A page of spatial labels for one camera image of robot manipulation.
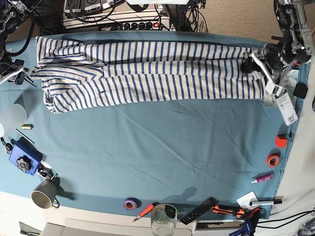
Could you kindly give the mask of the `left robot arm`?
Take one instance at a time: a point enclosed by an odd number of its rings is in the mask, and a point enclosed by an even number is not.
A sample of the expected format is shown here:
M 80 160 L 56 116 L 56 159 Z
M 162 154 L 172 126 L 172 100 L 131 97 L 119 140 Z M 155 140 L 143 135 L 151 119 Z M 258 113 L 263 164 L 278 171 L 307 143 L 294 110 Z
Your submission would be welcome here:
M 309 3 L 313 1 L 274 1 L 274 13 L 283 36 L 278 39 L 277 44 L 268 43 L 258 50 L 252 49 L 246 53 L 245 61 L 241 64 L 243 73 L 257 71 L 266 75 L 261 66 L 254 61 L 252 55 L 255 55 L 264 64 L 276 84 L 279 84 L 285 69 L 295 63 L 311 61 L 311 57 L 315 55 L 315 47 L 304 10 L 304 5 Z

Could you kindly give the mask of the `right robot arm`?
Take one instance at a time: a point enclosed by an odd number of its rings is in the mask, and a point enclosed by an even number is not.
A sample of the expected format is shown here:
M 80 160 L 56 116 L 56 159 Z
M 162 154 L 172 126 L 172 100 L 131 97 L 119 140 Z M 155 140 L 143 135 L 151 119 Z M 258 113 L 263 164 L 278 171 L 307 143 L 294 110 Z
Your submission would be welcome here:
M 24 67 L 24 61 L 12 58 L 21 55 L 28 47 L 35 28 L 35 19 L 31 7 L 32 0 L 2 0 L 0 2 L 0 83 L 15 83 L 21 85 L 29 69 Z M 31 20 L 31 28 L 23 47 L 17 52 L 6 49 L 9 34 L 17 31 L 24 20 Z

